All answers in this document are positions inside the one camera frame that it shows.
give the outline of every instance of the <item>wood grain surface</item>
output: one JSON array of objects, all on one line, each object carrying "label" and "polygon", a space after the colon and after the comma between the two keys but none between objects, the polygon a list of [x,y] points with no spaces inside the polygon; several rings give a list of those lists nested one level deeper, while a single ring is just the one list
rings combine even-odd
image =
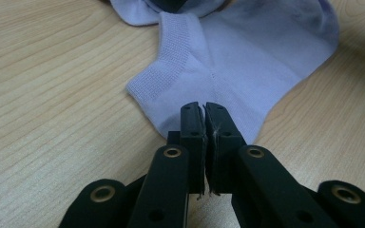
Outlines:
[{"label": "wood grain surface", "polygon": [[[365,191],[365,0],[332,0],[337,52],[270,112],[256,144],[303,185]],[[0,227],[57,227],[92,181],[128,184],[165,144],[125,84],[158,27],[98,0],[0,0]],[[191,197],[188,227],[238,227],[230,196]]]}]

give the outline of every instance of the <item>sock cuff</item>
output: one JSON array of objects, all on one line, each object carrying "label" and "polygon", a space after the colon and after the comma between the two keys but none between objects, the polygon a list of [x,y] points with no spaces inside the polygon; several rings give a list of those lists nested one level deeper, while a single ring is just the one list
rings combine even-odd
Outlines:
[{"label": "sock cuff", "polygon": [[135,76],[126,90],[137,100],[141,107],[155,101],[178,79],[189,57],[190,14],[160,13],[160,43],[156,60],[143,72]]}]

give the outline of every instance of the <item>sock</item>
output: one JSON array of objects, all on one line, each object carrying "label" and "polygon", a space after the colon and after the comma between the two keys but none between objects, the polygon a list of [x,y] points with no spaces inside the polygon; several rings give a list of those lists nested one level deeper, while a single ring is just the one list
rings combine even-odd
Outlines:
[{"label": "sock", "polygon": [[247,143],[269,110],[336,49],[336,16],[326,0],[238,0],[201,19],[161,13],[157,59],[127,85],[166,137],[181,106],[227,108]]},{"label": "sock", "polygon": [[[199,17],[209,14],[223,4],[224,0],[187,0],[177,13],[193,13]],[[162,12],[150,0],[111,0],[118,15],[131,26],[146,26],[159,22]]]}]

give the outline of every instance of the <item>black plastic part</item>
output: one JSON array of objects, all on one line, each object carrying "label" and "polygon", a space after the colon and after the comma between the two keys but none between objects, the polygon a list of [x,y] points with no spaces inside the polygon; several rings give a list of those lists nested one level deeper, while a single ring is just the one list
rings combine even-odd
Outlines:
[{"label": "black plastic part", "polygon": [[365,227],[365,192],[350,183],[330,180],[317,191],[318,201],[341,227]]},{"label": "black plastic part", "polygon": [[129,215],[124,209],[124,195],[125,187],[120,182],[97,180],[69,206],[59,227],[125,227]]},{"label": "black plastic part", "polygon": [[150,0],[160,9],[166,12],[177,12],[186,0]]},{"label": "black plastic part", "polygon": [[207,137],[198,103],[186,104],[181,108],[180,145],[189,151],[189,193],[203,195]]},{"label": "black plastic part", "polygon": [[185,227],[188,151],[170,144],[156,152],[128,227]]},{"label": "black plastic part", "polygon": [[257,207],[260,227],[337,227],[267,149],[243,146],[236,166],[238,192],[249,196],[249,204]]},{"label": "black plastic part", "polygon": [[206,104],[205,123],[209,139],[206,177],[210,191],[215,194],[232,193],[232,161],[245,141],[226,108],[219,104]]}]

